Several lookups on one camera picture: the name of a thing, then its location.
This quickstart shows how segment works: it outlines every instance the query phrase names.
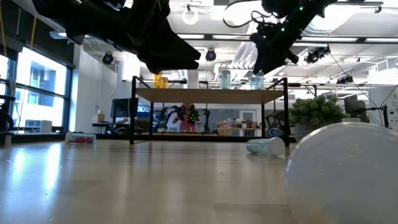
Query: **computer monitor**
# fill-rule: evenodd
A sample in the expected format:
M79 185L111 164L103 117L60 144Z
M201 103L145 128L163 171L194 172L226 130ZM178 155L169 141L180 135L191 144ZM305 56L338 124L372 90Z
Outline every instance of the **computer monitor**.
M133 101L129 98L114 99L112 101L111 118L129 118L130 115L135 118L137 116L138 98Z
M352 118L361 118L361 122L370 123L366 114L366 104L363 101L355 100L355 98L345 98L344 104L346 113L351 115Z

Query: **green plant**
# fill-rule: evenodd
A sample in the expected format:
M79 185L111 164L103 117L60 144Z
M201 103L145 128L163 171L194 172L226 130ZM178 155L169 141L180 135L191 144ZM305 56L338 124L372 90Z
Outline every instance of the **green plant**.
M297 99L289 109L289 121L291 125L304 124L312 129L339 123L348 115L336 104L337 101L337 98L327 101L324 96L308 100Z

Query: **wooden floor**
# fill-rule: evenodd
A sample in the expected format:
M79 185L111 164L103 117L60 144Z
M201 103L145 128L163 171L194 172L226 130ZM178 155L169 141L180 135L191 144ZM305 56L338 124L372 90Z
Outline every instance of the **wooden floor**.
M285 161L240 143L0 149L0 223L294 224Z

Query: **white ball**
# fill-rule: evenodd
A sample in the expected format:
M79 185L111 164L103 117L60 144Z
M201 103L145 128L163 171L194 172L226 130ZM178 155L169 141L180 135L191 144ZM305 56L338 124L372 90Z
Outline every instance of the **white ball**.
M286 191L299 224L398 223L398 133L340 123L304 138L290 156Z

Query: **pink shirt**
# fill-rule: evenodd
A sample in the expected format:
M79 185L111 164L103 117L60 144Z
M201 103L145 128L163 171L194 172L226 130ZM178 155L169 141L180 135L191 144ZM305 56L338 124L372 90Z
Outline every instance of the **pink shirt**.
M188 115L184 115L184 120L181 121L181 132L195 132L196 126L194 124L189 123Z

